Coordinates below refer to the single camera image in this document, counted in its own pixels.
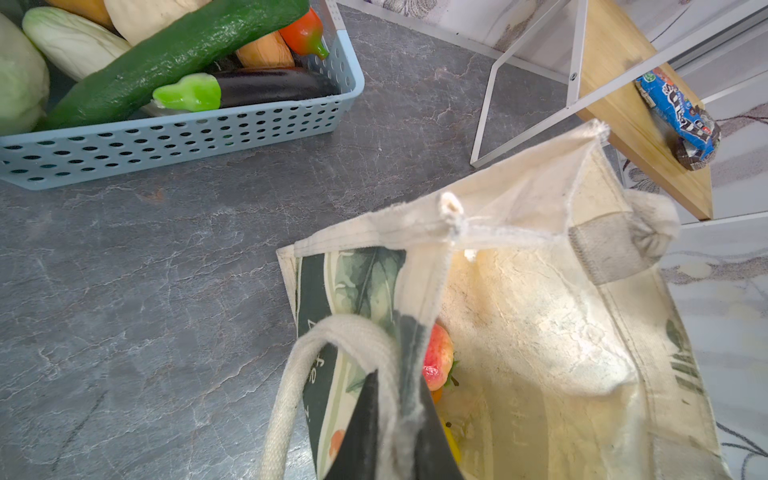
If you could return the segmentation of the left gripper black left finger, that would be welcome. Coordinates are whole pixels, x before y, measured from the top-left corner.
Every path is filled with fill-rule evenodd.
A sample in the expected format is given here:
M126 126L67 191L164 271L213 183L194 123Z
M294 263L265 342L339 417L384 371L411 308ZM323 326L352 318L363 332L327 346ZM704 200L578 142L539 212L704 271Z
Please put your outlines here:
M378 453L378 372L367 375L325 480L374 480Z

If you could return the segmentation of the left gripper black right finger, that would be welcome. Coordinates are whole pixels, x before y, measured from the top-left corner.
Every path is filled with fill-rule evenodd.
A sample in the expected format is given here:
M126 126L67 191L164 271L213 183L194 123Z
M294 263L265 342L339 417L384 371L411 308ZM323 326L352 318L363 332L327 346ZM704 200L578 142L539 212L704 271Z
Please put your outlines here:
M419 400L423 407L423 423L416 440L415 478L463 480L425 381L421 382Z

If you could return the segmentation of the yellow banana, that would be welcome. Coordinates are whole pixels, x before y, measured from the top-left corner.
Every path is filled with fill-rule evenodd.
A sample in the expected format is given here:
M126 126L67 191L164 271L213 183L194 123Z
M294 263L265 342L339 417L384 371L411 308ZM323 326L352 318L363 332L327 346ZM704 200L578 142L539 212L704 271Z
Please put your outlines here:
M444 421L442 418L439 418L439 420L441 421L443 432L446 437L447 443L449 445L452 458L456 462L456 464L459 465L462 461L462 454L458 446L458 443L456 442L455 437L453 435L452 424L448 421Z

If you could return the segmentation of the red peach fruit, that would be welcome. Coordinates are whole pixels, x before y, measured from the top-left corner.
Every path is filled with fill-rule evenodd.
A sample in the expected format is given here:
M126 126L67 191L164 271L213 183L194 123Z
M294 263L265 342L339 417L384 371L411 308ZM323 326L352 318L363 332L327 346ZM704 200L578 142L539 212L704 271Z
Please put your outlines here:
M422 366L422 375L431 392L439 390L446 384L453 364L453 341L448 331L436 323L431 330Z

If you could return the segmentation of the cream canvas grocery bag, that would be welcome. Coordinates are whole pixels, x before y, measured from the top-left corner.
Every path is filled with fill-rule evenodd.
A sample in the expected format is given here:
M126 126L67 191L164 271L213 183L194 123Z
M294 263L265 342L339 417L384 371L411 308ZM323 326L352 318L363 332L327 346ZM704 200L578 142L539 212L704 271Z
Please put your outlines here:
M282 248L297 328L258 477L284 476L307 422L325 479L378 372L375 479L416 479L422 366L464 479L726 479L709 396L661 276L680 223L630 191L592 120L413 202Z

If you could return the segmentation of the dark purple eggplant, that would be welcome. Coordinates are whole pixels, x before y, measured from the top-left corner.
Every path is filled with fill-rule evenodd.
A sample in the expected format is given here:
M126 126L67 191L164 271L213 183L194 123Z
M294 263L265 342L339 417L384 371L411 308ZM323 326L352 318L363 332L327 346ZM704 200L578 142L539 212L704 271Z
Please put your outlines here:
M338 85L331 79L300 67L248 68L186 75L155 89L152 104L164 110L203 112L339 93Z

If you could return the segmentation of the blue chocolate bar packet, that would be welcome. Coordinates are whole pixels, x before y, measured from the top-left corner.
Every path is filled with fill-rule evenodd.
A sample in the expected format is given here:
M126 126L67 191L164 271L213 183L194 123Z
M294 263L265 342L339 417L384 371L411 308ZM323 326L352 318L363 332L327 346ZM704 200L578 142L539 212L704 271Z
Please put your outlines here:
M687 170L705 168L720 145L717 122L694 105L660 68L637 77L634 85L650 109L677 135L677 161Z

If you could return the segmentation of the brown potato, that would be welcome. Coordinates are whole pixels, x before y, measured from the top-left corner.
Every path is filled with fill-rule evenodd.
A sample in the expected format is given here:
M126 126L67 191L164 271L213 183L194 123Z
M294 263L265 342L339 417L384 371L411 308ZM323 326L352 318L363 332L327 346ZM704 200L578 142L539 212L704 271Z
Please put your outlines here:
M236 51L236 55L246 68L271 69L295 66L292 52L277 31L242 46Z

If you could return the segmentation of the red chili pepper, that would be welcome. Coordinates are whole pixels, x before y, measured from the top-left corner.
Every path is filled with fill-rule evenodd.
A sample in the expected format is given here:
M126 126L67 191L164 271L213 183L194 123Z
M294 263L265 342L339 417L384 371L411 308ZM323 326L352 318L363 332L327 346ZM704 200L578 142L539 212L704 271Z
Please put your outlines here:
M300 56L326 59L329 51L323 41L324 26L313 8L294 23L279 30L286 45Z

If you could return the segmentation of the white wooden two-tier shelf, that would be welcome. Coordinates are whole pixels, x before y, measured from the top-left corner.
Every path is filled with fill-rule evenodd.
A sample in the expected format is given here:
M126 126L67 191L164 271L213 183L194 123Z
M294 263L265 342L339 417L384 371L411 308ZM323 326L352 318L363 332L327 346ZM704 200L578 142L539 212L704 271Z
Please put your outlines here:
M722 144L706 168L690 171L672 153L672 130L627 84L571 116L611 128L609 143L628 162L621 178L647 191L656 186L679 206L686 223L725 220L767 210L767 196L750 198L751 185L767 183L767 74L731 82L701 98L721 128Z

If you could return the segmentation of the blue plastic vegetable basket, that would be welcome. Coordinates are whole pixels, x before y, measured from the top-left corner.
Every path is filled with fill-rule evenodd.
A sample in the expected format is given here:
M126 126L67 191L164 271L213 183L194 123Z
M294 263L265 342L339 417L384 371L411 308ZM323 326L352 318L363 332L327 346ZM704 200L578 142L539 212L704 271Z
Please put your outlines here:
M4 136L1 180L40 191L333 132L364 77L338 6L314 3L328 58L304 58L340 94Z

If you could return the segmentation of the green cucumber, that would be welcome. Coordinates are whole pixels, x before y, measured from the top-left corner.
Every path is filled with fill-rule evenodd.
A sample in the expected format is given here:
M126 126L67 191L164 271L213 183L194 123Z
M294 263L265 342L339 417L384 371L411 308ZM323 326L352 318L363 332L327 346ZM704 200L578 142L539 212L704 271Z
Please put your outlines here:
M304 0L212 1L75 84L36 129L123 121L149 103L155 89L292 24L309 8Z

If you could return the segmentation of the white garlic bulb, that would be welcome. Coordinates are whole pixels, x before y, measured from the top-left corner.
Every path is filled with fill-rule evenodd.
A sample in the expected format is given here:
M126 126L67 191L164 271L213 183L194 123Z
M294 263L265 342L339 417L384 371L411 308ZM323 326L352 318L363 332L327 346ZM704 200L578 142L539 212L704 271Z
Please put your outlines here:
M105 0L115 29L136 45L210 0Z

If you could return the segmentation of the white chinese cabbage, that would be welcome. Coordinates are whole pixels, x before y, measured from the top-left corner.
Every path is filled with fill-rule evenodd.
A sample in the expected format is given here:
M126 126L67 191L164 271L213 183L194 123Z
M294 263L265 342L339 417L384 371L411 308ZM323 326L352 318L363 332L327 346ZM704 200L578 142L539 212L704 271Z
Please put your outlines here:
M5 15L1 15L1 135L32 131L49 98L45 59Z

